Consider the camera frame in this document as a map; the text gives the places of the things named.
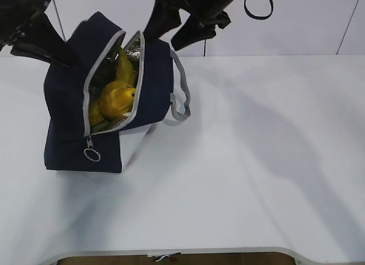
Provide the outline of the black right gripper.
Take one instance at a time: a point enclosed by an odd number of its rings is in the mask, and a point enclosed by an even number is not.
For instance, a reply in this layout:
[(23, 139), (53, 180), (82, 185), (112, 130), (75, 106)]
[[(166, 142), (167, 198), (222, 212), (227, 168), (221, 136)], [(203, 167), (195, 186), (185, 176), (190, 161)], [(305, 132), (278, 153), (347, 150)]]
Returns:
[(152, 14), (143, 31), (146, 42), (154, 42), (181, 25), (180, 9), (190, 14), (171, 39), (175, 51), (191, 44), (212, 39), (216, 27), (224, 29), (231, 23), (224, 11), (234, 0), (155, 0)]

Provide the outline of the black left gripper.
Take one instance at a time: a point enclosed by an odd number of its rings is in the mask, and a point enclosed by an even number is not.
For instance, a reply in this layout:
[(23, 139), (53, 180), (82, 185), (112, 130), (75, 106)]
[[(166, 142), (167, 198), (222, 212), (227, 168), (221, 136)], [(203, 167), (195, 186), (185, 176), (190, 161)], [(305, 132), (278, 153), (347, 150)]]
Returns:
[(76, 52), (60, 37), (45, 13), (51, 0), (1, 0), (1, 48), (13, 56), (74, 66)]

